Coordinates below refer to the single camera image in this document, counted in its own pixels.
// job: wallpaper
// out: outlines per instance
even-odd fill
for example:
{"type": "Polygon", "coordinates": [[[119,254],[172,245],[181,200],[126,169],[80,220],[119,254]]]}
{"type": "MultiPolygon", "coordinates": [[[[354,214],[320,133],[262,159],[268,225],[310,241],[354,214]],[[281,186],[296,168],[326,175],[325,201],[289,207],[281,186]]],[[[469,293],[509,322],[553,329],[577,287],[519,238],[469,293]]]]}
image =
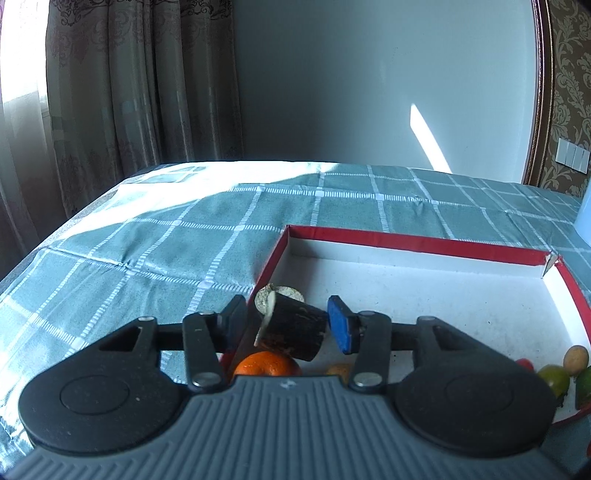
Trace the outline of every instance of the wallpaper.
{"type": "Polygon", "coordinates": [[[550,0],[554,36],[554,108],[541,186],[582,197],[584,175],[554,161],[558,139],[591,150],[591,14],[576,0],[550,0]]]}

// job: wall switch panel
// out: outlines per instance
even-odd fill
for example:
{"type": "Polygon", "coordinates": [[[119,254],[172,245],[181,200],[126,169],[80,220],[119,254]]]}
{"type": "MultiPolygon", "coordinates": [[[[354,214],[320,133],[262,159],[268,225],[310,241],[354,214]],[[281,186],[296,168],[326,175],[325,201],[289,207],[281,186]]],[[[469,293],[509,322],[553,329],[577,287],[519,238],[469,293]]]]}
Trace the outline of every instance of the wall switch panel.
{"type": "Polygon", "coordinates": [[[585,150],[583,147],[575,145],[564,138],[559,138],[556,163],[562,163],[562,165],[586,174],[589,168],[589,150],[585,150]]]}

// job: green lime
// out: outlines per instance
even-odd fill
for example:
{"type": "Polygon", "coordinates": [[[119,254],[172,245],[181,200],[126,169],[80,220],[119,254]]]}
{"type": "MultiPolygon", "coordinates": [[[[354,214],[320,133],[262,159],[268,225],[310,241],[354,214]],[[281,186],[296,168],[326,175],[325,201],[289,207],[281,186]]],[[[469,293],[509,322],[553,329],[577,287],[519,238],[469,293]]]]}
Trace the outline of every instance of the green lime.
{"type": "Polygon", "coordinates": [[[574,382],[576,385],[574,406],[577,410],[581,410],[591,403],[591,367],[583,370],[574,382]]]}
{"type": "Polygon", "coordinates": [[[558,365],[546,365],[538,371],[538,375],[552,389],[556,398],[560,399],[569,391],[569,373],[558,365]]]}

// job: small fruit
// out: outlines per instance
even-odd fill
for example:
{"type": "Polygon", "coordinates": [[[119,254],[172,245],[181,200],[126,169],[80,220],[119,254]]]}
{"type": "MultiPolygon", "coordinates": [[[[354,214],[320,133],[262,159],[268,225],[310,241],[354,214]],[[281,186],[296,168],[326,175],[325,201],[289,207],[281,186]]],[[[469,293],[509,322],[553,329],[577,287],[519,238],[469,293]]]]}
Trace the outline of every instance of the small fruit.
{"type": "Polygon", "coordinates": [[[534,370],[534,364],[531,363],[527,358],[520,358],[519,360],[515,360],[515,363],[521,365],[523,368],[529,370],[530,372],[534,370]]]}
{"type": "Polygon", "coordinates": [[[343,380],[343,383],[347,385],[349,383],[349,373],[351,372],[351,365],[349,364],[336,364],[331,365],[326,371],[326,375],[338,375],[343,380]]]}
{"type": "Polygon", "coordinates": [[[257,352],[238,364],[234,375],[262,375],[266,377],[290,377],[301,375],[301,368],[293,358],[275,352],[257,352]]]}
{"type": "Polygon", "coordinates": [[[558,399],[558,406],[561,407],[570,386],[570,377],[567,371],[559,365],[546,365],[540,369],[538,375],[552,389],[558,399]]]}
{"type": "Polygon", "coordinates": [[[566,352],[562,364],[571,377],[576,377],[587,368],[589,352],[582,345],[574,345],[566,352]]]}
{"type": "Polygon", "coordinates": [[[574,383],[574,406],[581,410],[591,404],[591,367],[583,370],[574,383]]]}

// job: green plaid bedsheet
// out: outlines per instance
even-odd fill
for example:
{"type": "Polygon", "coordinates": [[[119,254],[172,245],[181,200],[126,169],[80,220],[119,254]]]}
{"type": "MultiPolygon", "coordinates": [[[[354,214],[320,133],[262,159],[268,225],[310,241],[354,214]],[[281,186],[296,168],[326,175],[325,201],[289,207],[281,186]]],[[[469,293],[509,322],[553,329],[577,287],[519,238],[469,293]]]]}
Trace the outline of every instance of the green plaid bedsheet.
{"type": "MultiPolygon", "coordinates": [[[[288,223],[550,249],[589,301],[579,206],[548,190],[401,167],[201,163],[127,180],[0,295],[0,471],[31,449],[17,402],[35,374],[138,316],[174,323],[247,296],[288,223]]],[[[184,380],[181,354],[164,352],[162,369],[184,380]]],[[[555,428],[544,448],[577,469],[590,431],[587,419],[555,428]]]]}

